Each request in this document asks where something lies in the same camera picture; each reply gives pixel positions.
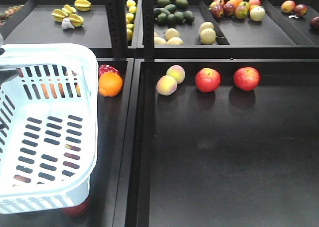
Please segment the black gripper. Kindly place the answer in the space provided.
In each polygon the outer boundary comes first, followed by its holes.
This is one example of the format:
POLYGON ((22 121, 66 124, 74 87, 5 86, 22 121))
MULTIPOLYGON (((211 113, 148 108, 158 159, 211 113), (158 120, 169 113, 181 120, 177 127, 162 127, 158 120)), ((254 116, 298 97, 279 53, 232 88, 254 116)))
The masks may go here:
POLYGON ((2 85, 5 82, 12 80, 20 75, 20 71, 18 67, 12 64, 4 63, 4 55, 5 50, 2 48, 4 39, 2 34, 0 35, 0 84, 2 85))

